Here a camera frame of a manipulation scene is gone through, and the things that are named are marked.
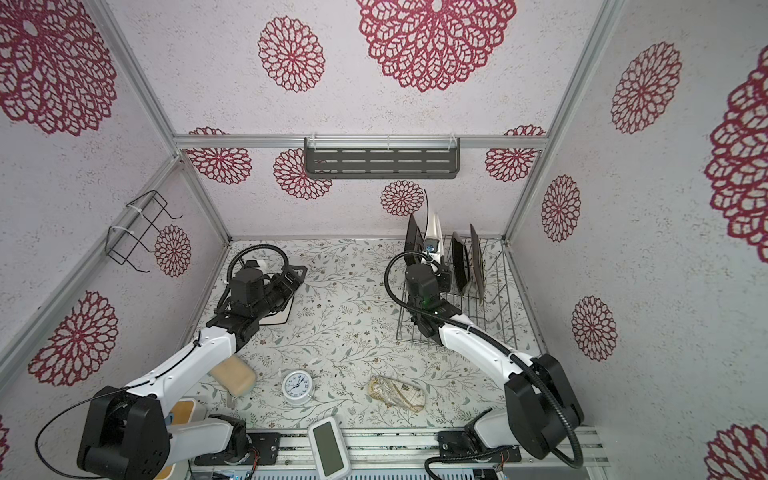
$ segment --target black cable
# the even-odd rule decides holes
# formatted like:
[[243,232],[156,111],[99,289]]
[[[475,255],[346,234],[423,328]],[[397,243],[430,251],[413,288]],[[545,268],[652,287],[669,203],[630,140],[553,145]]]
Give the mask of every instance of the black cable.
[[424,189],[424,201],[427,203],[427,224],[424,226],[424,237],[426,237],[427,229],[429,228],[429,195],[427,195],[426,189]]
[[474,455],[463,455],[461,457],[429,457],[424,461],[424,469],[427,471],[427,475],[429,475],[432,480],[442,480],[442,478],[438,477],[437,474],[435,474],[432,469],[429,467],[431,464],[435,462],[441,462],[441,463],[461,463],[466,462],[467,460],[475,460],[476,458],[484,458],[488,457],[490,455],[497,454],[499,452],[503,452],[504,450],[513,449],[514,445],[504,445],[501,447],[496,447],[495,449],[488,450],[487,452],[483,453],[475,453]]
[[[197,333],[197,340],[195,340],[195,341],[192,343],[192,350],[190,350],[189,352],[187,352],[187,355],[185,355],[185,356],[184,356],[184,357],[183,357],[181,360],[179,360],[178,362],[176,362],[176,363],[175,363],[175,364],[174,364],[172,367],[170,367],[169,369],[166,369],[164,372],[162,372],[160,375],[158,375],[158,376],[157,376],[157,377],[155,377],[155,378],[159,378],[159,377],[162,377],[162,376],[163,376],[163,375],[165,375],[166,373],[170,372],[171,370],[173,370],[173,369],[175,369],[177,366],[179,366],[179,364],[180,364],[180,363],[182,363],[184,360],[186,360],[186,359],[187,359],[187,357],[188,357],[188,356],[189,356],[189,355],[190,355],[190,354],[191,354],[191,353],[192,353],[192,352],[193,352],[193,351],[194,351],[194,350],[195,350],[195,349],[196,349],[198,346],[200,346],[200,334],[201,334],[201,332],[198,332],[198,333]],[[123,387],[123,388],[121,388],[121,389],[115,390],[114,392],[109,392],[109,393],[105,393],[105,394],[102,394],[102,395],[97,395],[97,396],[95,396],[95,397],[91,397],[90,399],[85,399],[85,400],[83,400],[82,402],[78,402],[78,403],[75,403],[75,404],[74,404],[73,406],[71,406],[71,407],[67,407],[65,410],[62,410],[61,412],[59,412],[59,413],[58,413],[58,414],[57,414],[57,415],[56,415],[54,418],[50,419],[50,420],[48,421],[48,423],[46,423],[45,425],[43,425],[43,428],[41,428],[41,429],[40,429],[40,431],[38,432],[38,436],[36,436],[36,437],[35,437],[35,453],[37,454],[37,456],[38,456],[38,458],[40,459],[40,461],[41,461],[41,462],[43,462],[43,465],[45,465],[46,467],[48,467],[48,469],[49,469],[49,470],[51,470],[52,472],[54,472],[54,473],[56,473],[56,474],[59,474],[59,475],[61,475],[62,477],[66,477],[66,478],[79,478],[79,479],[81,479],[81,480],[90,480],[91,478],[104,478],[104,477],[83,477],[83,476],[80,476],[80,475],[70,475],[70,474],[68,474],[68,473],[64,473],[64,472],[61,472],[61,471],[57,470],[57,469],[56,469],[56,468],[55,468],[53,465],[51,465],[50,463],[48,463],[48,460],[46,460],[45,458],[43,458],[43,454],[42,454],[42,452],[40,452],[40,437],[42,436],[43,432],[45,432],[45,430],[46,430],[46,429],[47,429],[47,428],[48,428],[48,427],[49,427],[49,426],[50,426],[50,425],[51,425],[53,422],[55,422],[55,421],[56,421],[56,420],[57,420],[57,419],[58,419],[60,416],[64,415],[66,412],[69,412],[70,410],[72,410],[72,409],[74,409],[74,408],[76,408],[76,407],[79,407],[80,405],[82,405],[82,404],[84,404],[84,403],[93,402],[94,400],[97,400],[97,399],[103,399],[104,397],[113,396],[113,395],[115,395],[115,394],[118,394],[118,393],[121,393],[121,392],[126,392],[126,391],[128,391],[128,390],[130,390],[130,389],[135,389],[136,387],[147,385],[148,383],[149,383],[149,380],[145,380],[145,381],[144,381],[144,382],[142,382],[142,383],[138,383],[138,384],[136,384],[136,385],[129,385],[129,386],[125,386],[125,387]]]
[[219,303],[216,305],[216,313],[222,313],[223,312],[223,305],[224,302],[227,301],[227,296],[230,294],[230,281],[232,280],[232,271],[235,268],[235,265],[238,261],[240,261],[241,258],[245,257],[247,253],[253,252],[254,250],[272,250],[280,254],[280,256],[283,258],[283,268],[288,266],[288,256],[285,252],[283,252],[279,247],[275,247],[274,245],[269,245],[268,243],[262,243],[260,245],[252,245],[251,247],[243,249],[243,251],[239,252],[230,262],[229,267],[227,268],[227,285],[224,287],[224,293],[221,294],[221,297],[219,298]]
[[520,370],[522,370],[523,374],[528,379],[528,381],[531,382],[536,388],[541,390],[541,393],[547,399],[547,402],[552,406],[555,414],[557,414],[558,419],[560,420],[560,423],[563,425],[563,429],[565,430],[565,435],[568,437],[568,441],[571,443],[571,449],[573,450],[574,458],[573,459],[569,458],[566,454],[564,454],[557,448],[552,449],[552,453],[554,454],[554,456],[562,460],[563,463],[568,465],[569,467],[580,468],[584,464],[584,455],[581,451],[581,444],[579,443],[578,437],[576,436],[576,431],[573,429],[573,427],[571,427],[571,423],[565,417],[565,413],[563,412],[563,408],[560,405],[560,402],[558,402],[558,400],[554,397],[554,394],[549,390],[549,388],[547,387],[547,384],[544,383],[544,380],[542,380],[541,377],[539,377],[531,367],[526,365],[525,362],[523,362],[520,358],[518,358],[518,356],[516,356],[510,349],[508,349],[502,343],[497,342],[496,339],[494,339],[487,333],[483,332],[482,330],[476,329],[473,326],[467,326],[466,323],[459,322],[457,320],[442,318],[441,316],[435,315],[434,313],[429,312],[427,310],[422,310],[415,306],[411,306],[408,303],[405,303],[399,298],[397,298],[397,296],[392,291],[392,288],[389,286],[389,271],[392,269],[392,266],[395,264],[397,260],[400,260],[406,255],[416,255],[418,257],[426,259],[427,261],[431,260],[431,257],[429,255],[422,252],[401,252],[395,255],[389,261],[389,264],[387,264],[386,268],[384,269],[384,289],[386,290],[387,295],[389,295],[389,298],[391,298],[393,302],[397,303],[402,308],[410,312],[419,313],[423,316],[436,319],[440,322],[457,326],[461,329],[466,329],[468,333],[474,333],[475,335],[479,336],[486,342],[490,343],[499,352],[507,356],[507,358],[509,358],[516,366],[520,367]]

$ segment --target clock face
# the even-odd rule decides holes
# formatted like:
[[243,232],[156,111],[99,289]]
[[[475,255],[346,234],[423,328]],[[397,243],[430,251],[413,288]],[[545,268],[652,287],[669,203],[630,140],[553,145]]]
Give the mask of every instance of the clock face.
[[286,379],[285,387],[289,397],[299,398],[309,392],[310,378],[305,373],[294,373]]

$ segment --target table surface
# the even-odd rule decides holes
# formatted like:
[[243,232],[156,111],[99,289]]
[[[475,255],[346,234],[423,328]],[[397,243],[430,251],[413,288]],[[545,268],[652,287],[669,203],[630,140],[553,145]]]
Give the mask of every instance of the table surface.
[[[258,243],[282,248],[292,265],[309,268],[296,292],[287,323],[263,326],[237,355],[257,373],[249,394],[235,398],[229,408],[227,391],[206,375],[187,396],[202,402],[209,413],[241,418],[248,428],[306,428],[335,415],[345,428],[463,426],[478,413],[503,405],[503,392],[472,363],[439,346],[398,341],[399,307],[387,297],[383,272],[402,240],[270,240],[233,242],[227,261],[200,318],[203,327],[214,314],[224,288],[230,260]],[[486,329],[531,355],[540,353],[522,301],[502,256],[501,240],[480,240],[485,259]],[[280,258],[265,250],[246,260]],[[504,268],[495,268],[501,261]],[[404,265],[391,273],[392,289],[402,292]],[[495,278],[499,272],[503,278]],[[498,295],[500,289],[508,295]],[[281,391],[283,377],[305,369],[315,382],[314,398],[290,406]],[[426,406],[420,413],[384,403],[367,395],[374,375],[398,379],[423,389]]]

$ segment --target cable tie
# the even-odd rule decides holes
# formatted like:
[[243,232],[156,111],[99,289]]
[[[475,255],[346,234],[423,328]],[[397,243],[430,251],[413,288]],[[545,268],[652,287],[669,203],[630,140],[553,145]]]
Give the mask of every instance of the cable tie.
[[115,230],[123,230],[123,231],[126,231],[126,232],[130,233],[131,235],[135,235],[135,233],[132,230],[129,230],[129,229],[125,228],[125,227],[119,227],[117,225],[112,225],[111,228],[113,228]]

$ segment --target wall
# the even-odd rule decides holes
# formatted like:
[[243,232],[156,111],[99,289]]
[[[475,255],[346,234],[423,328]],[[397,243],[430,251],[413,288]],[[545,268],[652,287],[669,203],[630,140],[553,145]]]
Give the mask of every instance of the wall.
[[[15,59],[4,60],[0,74],[0,348],[167,158],[101,37],[89,36],[93,26],[74,5],[70,11],[54,2],[47,18],[15,5],[0,18],[10,32],[3,58]],[[45,22],[67,27],[60,34]],[[86,39],[61,49],[66,34]],[[96,60],[84,61],[85,52]],[[51,73],[65,65],[76,68]]]
[[[82,6],[35,6],[6,2],[0,15],[0,348],[167,160]],[[131,259],[149,273],[105,260],[4,389],[0,477],[51,478],[32,447],[45,422],[156,366],[191,325],[222,245],[178,171],[160,190],[184,215],[161,217],[160,229],[185,234],[147,235],[159,259],[141,250]],[[85,413],[65,415],[43,438],[46,457],[72,474]]]
[[630,2],[512,245],[616,478],[768,475],[767,18]]
[[[178,171],[160,189],[168,211],[158,218],[163,233],[147,234],[147,253],[138,247],[127,263],[108,261],[72,304],[73,311],[41,345],[27,369],[0,399],[4,442],[0,476],[50,478],[32,448],[38,430],[64,408],[94,395],[104,386],[123,386],[159,365],[179,347],[199,315],[195,306],[207,297],[207,280],[217,268],[222,245]],[[147,208],[153,217],[156,207]],[[147,224],[139,220],[136,232]],[[118,249],[127,253],[132,241]],[[87,407],[57,420],[41,440],[45,458],[63,472],[77,475],[75,465]]]
[[462,169],[454,180],[315,181],[300,170],[301,150],[248,150],[248,155],[253,180],[235,186],[202,177],[230,233],[249,238],[257,233],[402,236],[411,213],[424,228],[427,203],[440,216],[444,233],[469,233],[472,223],[478,233],[496,235],[524,186],[523,180],[489,177],[484,169],[486,151],[476,149],[462,150]]
[[[178,133],[544,134],[601,1],[109,3]],[[330,186],[280,153],[192,153],[232,234],[402,235],[392,182]],[[498,234],[534,157],[464,150],[398,212],[425,214],[426,189],[445,230]]]

